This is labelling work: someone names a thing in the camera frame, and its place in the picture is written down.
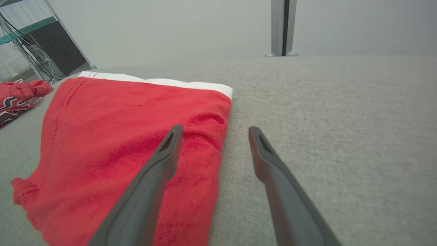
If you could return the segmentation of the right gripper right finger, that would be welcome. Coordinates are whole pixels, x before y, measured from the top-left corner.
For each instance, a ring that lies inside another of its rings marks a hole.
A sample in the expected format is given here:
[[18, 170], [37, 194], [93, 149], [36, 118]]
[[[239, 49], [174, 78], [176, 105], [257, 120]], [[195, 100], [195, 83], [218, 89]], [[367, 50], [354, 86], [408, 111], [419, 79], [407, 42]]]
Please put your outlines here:
[[256, 177], [264, 184], [279, 246], [339, 246], [340, 241], [260, 128], [248, 130]]

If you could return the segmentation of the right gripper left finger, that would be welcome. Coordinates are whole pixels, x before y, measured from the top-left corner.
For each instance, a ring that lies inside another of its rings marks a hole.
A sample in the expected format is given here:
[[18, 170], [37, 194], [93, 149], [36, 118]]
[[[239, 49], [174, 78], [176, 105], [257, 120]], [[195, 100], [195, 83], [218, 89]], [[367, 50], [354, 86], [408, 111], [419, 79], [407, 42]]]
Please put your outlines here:
[[166, 185], [176, 173], [183, 126], [173, 126], [100, 224], [89, 246], [151, 246]]

